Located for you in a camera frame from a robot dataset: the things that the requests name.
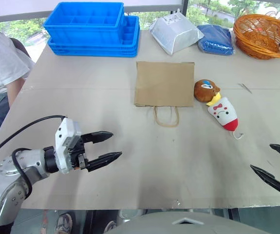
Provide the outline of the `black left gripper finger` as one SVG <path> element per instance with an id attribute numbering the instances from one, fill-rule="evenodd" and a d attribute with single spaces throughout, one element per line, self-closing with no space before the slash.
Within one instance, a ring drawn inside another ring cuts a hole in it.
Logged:
<path id="1" fill-rule="evenodd" d="M 92 161 L 86 160 L 86 169 L 88 172 L 100 169 L 112 163 L 122 155 L 122 152 L 112 152 L 99 156 L 97 159 Z"/>
<path id="2" fill-rule="evenodd" d="M 113 136 L 113 133 L 107 131 L 98 131 L 93 133 L 84 134 L 81 136 L 81 139 L 84 143 L 92 142 L 100 143 L 103 142 Z"/>

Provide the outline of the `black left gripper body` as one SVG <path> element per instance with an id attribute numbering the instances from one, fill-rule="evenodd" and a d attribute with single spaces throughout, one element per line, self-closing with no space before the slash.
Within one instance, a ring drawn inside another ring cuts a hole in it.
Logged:
<path id="1" fill-rule="evenodd" d="M 84 144 L 89 141 L 88 135 L 82 135 L 77 143 L 72 147 L 69 148 L 69 155 L 71 166 L 74 170 L 77 169 L 85 169 L 86 162 L 88 161 L 85 155 L 85 148 Z"/>

